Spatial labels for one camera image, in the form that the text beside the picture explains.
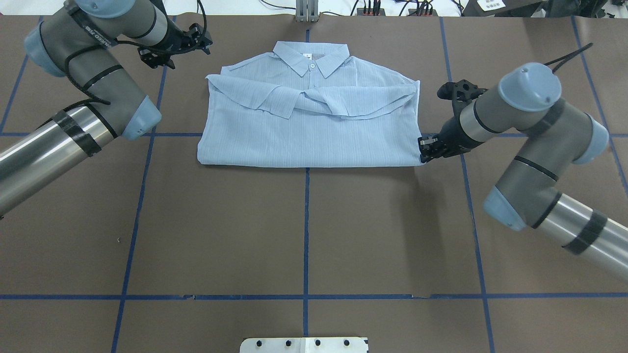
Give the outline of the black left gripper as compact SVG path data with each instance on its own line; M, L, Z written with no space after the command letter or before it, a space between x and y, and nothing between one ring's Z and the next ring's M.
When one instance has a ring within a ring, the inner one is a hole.
M200 24L193 23L188 31L183 31L174 22L169 22L165 37L157 44L157 50L171 54L202 50L205 54L210 54L212 44L209 30Z

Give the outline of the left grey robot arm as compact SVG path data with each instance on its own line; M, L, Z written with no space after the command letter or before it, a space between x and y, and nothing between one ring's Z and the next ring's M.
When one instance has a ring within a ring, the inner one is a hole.
M24 40L27 58L81 94L33 132L1 152L1 216L117 138L135 140L161 121L150 95L112 54L137 50L152 69L174 69L173 58L213 43L206 10L180 27L161 0L66 0Z

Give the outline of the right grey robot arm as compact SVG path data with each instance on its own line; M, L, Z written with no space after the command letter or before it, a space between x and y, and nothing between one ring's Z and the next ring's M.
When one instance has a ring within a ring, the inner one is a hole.
M556 188L572 164L585 164L609 143L609 132L562 97L552 69L529 62L491 89L468 80L448 82L438 97L451 101L453 117L440 132L418 138L421 160L462 155L516 129L526 142L484 201L484 210L520 231L542 230L570 254L627 279L627 228Z

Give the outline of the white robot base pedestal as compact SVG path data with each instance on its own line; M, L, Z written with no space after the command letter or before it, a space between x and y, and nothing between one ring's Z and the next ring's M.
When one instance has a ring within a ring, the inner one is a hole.
M240 353L368 353L362 337L278 337L242 341Z

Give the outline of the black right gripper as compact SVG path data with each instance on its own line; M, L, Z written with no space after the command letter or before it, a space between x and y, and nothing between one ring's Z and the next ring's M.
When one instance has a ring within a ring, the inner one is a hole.
M418 145L421 162L428 163L433 159L468 153L474 148L474 140L467 136L458 119L451 118L439 133L418 138Z

